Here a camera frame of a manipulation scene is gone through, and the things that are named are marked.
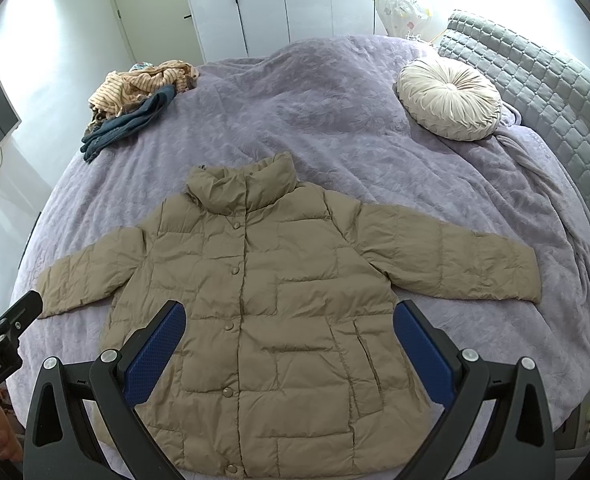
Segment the person left hand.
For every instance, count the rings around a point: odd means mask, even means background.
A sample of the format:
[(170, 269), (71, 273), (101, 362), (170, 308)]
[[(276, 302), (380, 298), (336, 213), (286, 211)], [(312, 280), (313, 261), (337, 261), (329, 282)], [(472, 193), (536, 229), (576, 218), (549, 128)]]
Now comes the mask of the person left hand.
[(5, 412), (0, 407), (0, 460), (15, 465), (22, 462), (24, 451)]

